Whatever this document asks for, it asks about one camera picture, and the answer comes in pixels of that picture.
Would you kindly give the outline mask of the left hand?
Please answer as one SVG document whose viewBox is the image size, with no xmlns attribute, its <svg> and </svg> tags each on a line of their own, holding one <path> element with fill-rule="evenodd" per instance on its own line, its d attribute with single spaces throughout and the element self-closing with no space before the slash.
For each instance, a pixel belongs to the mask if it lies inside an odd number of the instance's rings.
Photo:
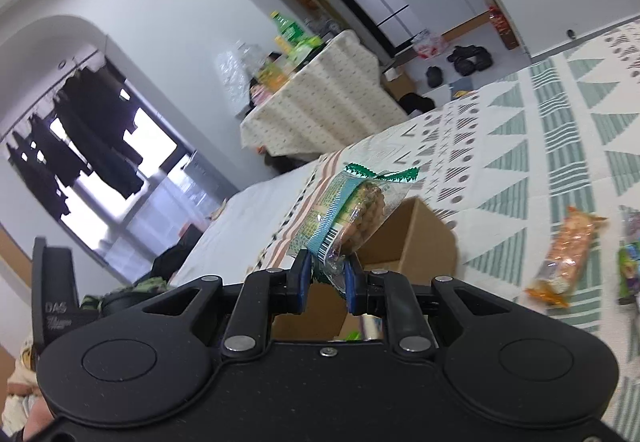
<svg viewBox="0 0 640 442">
<path fill-rule="evenodd" d="M 2 431 L 10 441 L 29 441 L 53 422 L 53 415 L 42 396 L 6 398 L 1 414 Z"/>
</svg>

